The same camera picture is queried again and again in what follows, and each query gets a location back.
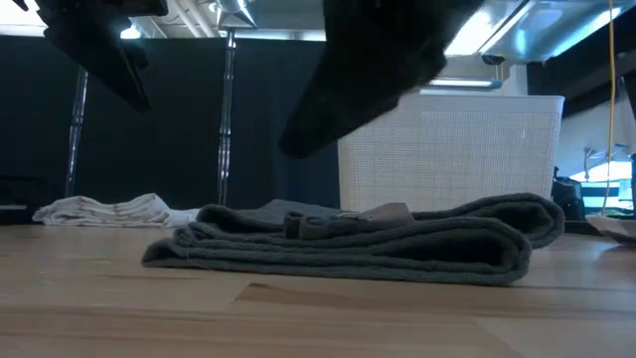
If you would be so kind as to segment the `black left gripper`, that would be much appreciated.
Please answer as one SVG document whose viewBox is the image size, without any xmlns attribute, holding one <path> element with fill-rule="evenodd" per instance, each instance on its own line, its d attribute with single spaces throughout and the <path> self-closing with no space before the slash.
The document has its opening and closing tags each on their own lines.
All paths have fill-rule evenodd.
<svg viewBox="0 0 636 358">
<path fill-rule="evenodd" d="M 23 11 L 36 13 L 48 25 L 45 38 L 140 112 L 150 101 L 140 71 L 149 66 L 144 50 L 121 40 L 112 29 L 130 26 L 130 17 L 165 16 L 166 0 L 13 0 Z"/>
</svg>

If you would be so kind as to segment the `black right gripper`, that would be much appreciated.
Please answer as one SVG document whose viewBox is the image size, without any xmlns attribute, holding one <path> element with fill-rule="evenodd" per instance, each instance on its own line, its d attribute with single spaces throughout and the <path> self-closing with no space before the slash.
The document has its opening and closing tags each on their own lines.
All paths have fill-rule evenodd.
<svg viewBox="0 0 636 358">
<path fill-rule="evenodd" d="M 397 107 L 446 66 L 445 50 L 483 0 L 325 0 L 327 45 L 279 138 L 302 159 Z"/>
</svg>

